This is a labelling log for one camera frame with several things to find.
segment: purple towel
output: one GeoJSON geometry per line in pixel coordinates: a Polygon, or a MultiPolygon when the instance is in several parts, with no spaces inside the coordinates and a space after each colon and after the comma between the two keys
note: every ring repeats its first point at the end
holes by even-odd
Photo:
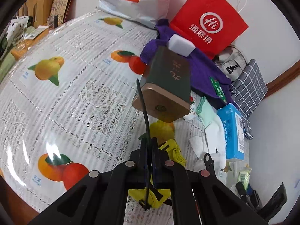
{"type": "MultiPolygon", "coordinates": [[[[156,28],[159,31],[159,39],[151,40],[143,49],[141,53],[141,60],[147,64],[154,56],[158,46],[166,46],[169,39],[175,34],[169,28],[167,19],[161,19],[157,22],[156,28]]],[[[198,48],[186,58],[190,62],[190,84],[192,87],[200,90],[206,95],[219,99],[223,105],[224,101],[216,94],[214,87],[209,77],[218,80],[223,89],[227,103],[235,105],[230,97],[229,88],[231,87],[231,80],[198,48]]]]}

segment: wooden chair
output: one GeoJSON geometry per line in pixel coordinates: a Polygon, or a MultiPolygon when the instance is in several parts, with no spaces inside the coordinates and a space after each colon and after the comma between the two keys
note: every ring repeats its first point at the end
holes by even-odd
{"type": "Polygon", "coordinates": [[[19,16],[32,16],[33,25],[37,28],[39,25],[47,23],[47,18],[50,16],[52,2],[53,0],[27,0],[19,9],[19,16]]]}

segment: gray checkered cloth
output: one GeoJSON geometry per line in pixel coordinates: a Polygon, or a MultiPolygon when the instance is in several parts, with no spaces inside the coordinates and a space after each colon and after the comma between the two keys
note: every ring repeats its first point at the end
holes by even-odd
{"type": "Polygon", "coordinates": [[[239,106],[244,123],[244,136],[253,139],[249,116],[266,95],[268,88],[262,78],[260,69],[254,59],[245,67],[242,74],[232,84],[233,101],[239,106]]]}

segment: clear plastic table cover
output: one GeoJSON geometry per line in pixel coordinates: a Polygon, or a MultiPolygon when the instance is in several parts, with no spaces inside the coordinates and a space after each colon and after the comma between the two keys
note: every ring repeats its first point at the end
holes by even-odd
{"type": "MultiPolygon", "coordinates": [[[[113,16],[95,10],[60,26],[0,84],[0,168],[9,186],[38,212],[81,172],[107,172],[128,160],[146,131],[143,114],[131,106],[141,75],[112,53],[139,56],[157,32],[108,17],[113,16]],[[52,168],[49,159],[73,165],[66,172],[52,168]]],[[[194,100],[197,104],[200,97],[194,100]]],[[[149,117],[150,123],[156,120],[149,117]]],[[[193,170],[197,157],[188,141],[204,134],[204,126],[197,118],[174,125],[186,168],[193,170]]],[[[172,208],[163,204],[144,212],[128,197],[124,224],[173,224],[172,208]]]]}

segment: wooden floor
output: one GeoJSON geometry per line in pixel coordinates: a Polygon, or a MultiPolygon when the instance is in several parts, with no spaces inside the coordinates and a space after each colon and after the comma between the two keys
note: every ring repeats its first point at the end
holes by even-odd
{"type": "Polygon", "coordinates": [[[0,176],[0,203],[15,225],[25,225],[38,215],[38,212],[27,205],[0,176]]]}

